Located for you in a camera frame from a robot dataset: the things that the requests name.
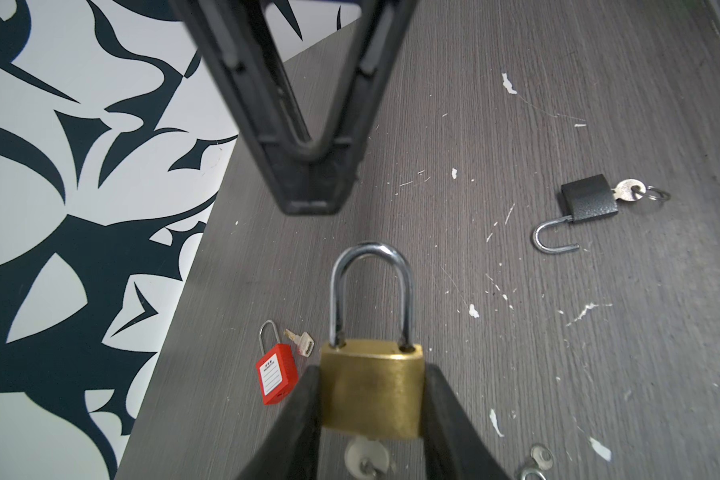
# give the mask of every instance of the padlock shackle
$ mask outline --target padlock shackle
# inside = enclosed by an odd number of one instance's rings
[[[379,242],[365,242],[347,248],[336,259],[331,272],[331,325],[329,343],[333,348],[345,345],[344,336],[344,277],[349,266],[356,259],[376,255],[391,264],[398,273],[400,283],[400,340],[402,352],[412,352],[413,347],[413,274],[403,254],[390,245]]]
[[[277,325],[271,320],[268,320],[262,324],[262,327],[259,329],[259,348],[262,350],[262,356],[266,354],[266,351],[264,350],[264,341],[262,340],[262,333],[264,333],[264,327],[267,323],[272,324],[272,329],[275,331],[275,341],[280,343],[280,335],[277,334]]]

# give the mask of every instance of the black and white patterned wall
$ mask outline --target black and white patterned wall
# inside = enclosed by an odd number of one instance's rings
[[[237,133],[165,0],[0,0],[0,480],[114,477]]]

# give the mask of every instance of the key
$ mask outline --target key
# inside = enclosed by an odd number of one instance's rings
[[[629,178],[627,180],[622,180],[614,187],[614,198],[616,200],[634,202],[643,198],[645,192],[646,186],[643,182],[635,180],[634,178]]]
[[[315,341],[309,336],[307,332],[297,335],[294,332],[286,329],[284,331],[286,336],[296,344],[296,353],[301,356],[310,356],[312,354],[312,348],[315,346]]]

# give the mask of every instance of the wood grain table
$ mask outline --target wood grain table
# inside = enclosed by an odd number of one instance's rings
[[[287,63],[313,129],[352,33]],[[537,252],[560,185],[600,173],[672,201],[560,226],[547,243],[583,249]],[[549,480],[720,478],[720,38],[703,3],[423,0],[358,175],[339,215],[286,217],[238,143],[119,480],[233,478],[282,408],[261,402],[259,326],[325,341],[331,265],[363,240],[410,261],[415,340],[508,472],[542,442]],[[348,287],[348,335],[397,338],[393,270],[363,260]],[[349,478],[347,440],[324,432],[320,478]],[[421,441],[387,444],[392,478],[424,478]]]

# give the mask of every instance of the red safety padlock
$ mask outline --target red safety padlock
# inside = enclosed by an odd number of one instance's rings
[[[271,350],[264,354],[264,341],[262,341],[262,332],[267,323],[272,324],[275,329],[275,345]],[[280,343],[280,335],[277,334],[277,325],[271,320],[264,322],[259,330],[259,346],[262,349],[262,357],[256,363],[259,370],[259,386],[264,397],[264,405],[275,405],[286,398],[293,390],[298,381],[298,371],[296,370],[296,362],[293,361],[293,353],[291,346]]]

